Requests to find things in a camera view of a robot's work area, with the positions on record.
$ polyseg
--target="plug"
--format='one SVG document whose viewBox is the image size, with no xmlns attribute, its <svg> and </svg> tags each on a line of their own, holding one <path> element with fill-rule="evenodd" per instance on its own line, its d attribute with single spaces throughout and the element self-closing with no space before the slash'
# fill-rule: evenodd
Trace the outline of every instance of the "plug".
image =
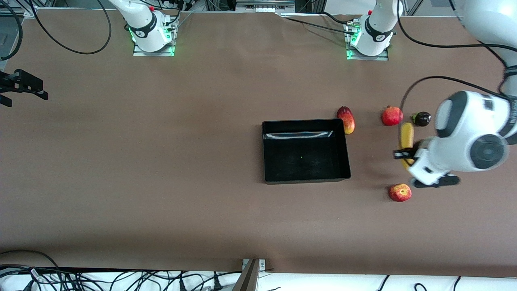
<svg viewBox="0 0 517 291">
<path fill-rule="evenodd" d="M 179 291 L 187 291 L 185 288 L 185 283 L 183 282 L 183 278 L 179 278 Z"/>
<path fill-rule="evenodd" d="M 222 290 L 223 286 L 221 286 L 221 283 L 219 282 L 219 276 L 214 272 L 214 291 Z"/>
<path fill-rule="evenodd" d="M 23 291 L 31 291 L 32 290 L 32 284 L 34 283 L 34 280 L 31 280 L 25 288 L 23 288 Z"/>
</svg>

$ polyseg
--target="apple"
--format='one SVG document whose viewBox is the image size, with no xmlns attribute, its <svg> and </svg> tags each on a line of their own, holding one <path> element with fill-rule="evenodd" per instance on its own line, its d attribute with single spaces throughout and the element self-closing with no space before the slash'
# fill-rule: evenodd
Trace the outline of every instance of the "apple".
<svg viewBox="0 0 517 291">
<path fill-rule="evenodd" d="M 398 107 L 388 106 L 383 111 L 382 122 L 384 125 L 394 126 L 399 124 L 404 115 L 402 114 L 402 110 Z"/>
<path fill-rule="evenodd" d="M 347 106 L 342 106 L 338 110 L 337 117 L 343 121 L 343 125 L 345 126 L 345 134 L 349 135 L 354 132 L 355 120 L 350 108 Z"/>
<path fill-rule="evenodd" d="M 411 198 L 411 188 L 406 184 L 397 184 L 389 189 L 389 198 L 396 202 L 404 202 Z"/>
</svg>

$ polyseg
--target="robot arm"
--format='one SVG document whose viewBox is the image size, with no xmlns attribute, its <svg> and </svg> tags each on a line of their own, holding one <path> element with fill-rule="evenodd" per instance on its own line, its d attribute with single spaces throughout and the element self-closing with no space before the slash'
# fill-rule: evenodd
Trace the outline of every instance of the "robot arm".
<svg viewBox="0 0 517 291">
<path fill-rule="evenodd" d="M 172 41 L 171 17 L 131 0 L 108 0 L 122 13 L 140 49 L 155 52 Z"/>
<path fill-rule="evenodd" d="M 515 0 L 470 0 L 463 24 L 482 42 L 517 48 Z M 496 168 L 508 157 L 508 145 L 517 144 L 517 52 L 493 50 L 507 67 L 501 86 L 506 98 L 460 91 L 443 101 L 435 115 L 437 136 L 406 152 L 415 160 L 408 168 L 415 186 L 456 184 L 450 171 Z"/>
<path fill-rule="evenodd" d="M 359 18 L 361 34 L 352 42 L 352 45 L 360 53 L 376 56 L 389 46 L 398 16 L 402 15 L 403 5 L 399 2 L 399 0 L 377 0 L 372 13 Z"/>
<path fill-rule="evenodd" d="M 508 101 L 459 91 L 442 102 L 435 116 L 437 136 L 421 141 L 408 171 L 425 185 L 440 185 L 450 171 L 486 171 L 508 157 L 500 134 L 510 115 Z"/>
</svg>

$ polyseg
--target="black plastic bin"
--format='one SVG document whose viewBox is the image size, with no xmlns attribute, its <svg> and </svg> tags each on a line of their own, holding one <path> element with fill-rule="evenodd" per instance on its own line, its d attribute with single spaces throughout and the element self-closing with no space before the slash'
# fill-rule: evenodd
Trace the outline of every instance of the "black plastic bin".
<svg viewBox="0 0 517 291">
<path fill-rule="evenodd" d="M 351 177 L 341 119 L 265 121 L 268 184 L 334 182 Z"/>
</svg>

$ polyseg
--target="brown table surface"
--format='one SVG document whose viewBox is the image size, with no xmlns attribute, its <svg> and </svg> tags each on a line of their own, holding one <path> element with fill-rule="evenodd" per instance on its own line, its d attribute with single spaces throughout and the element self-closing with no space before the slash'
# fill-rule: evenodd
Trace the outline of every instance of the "brown table surface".
<svg viewBox="0 0 517 291">
<path fill-rule="evenodd" d="M 100 10 L 39 15 L 76 49 L 107 35 Z M 49 100 L 7 94 L 13 107 L 0 108 L 2 250 L 44 251 L 68 267 L 232 270 L 260 257 L 277 272 L 517 272 L 513 150 L 495 170 L 460 173 L 459 186 L 413 189 L 405 203 L 386 194 L 409 175 L 392 159 L 397 129 L 379 112 L 428 75 L 495 89 L 502 68 L 487 50 L 428 48 L 399 33 L 389 61 L 348 61 L 339 33 L 272 13 L 197 13 L 180 28 L 175 57 L 133 57 L 120 13 L 109 15 L 112 40 L 95 55 L 68 52 L 24 22 L 6 70 L 43 79 Z M 475 41 L 455 18 L 403 22 L 420 40 Z M 423 83 L 406 115 L 434 113 L 458 90 L 468 88 Z M 352 178 L 266 185 L 261 123 L 333 118 L 343 105 L 357 122 L 347 137 Z"/>
</svg>

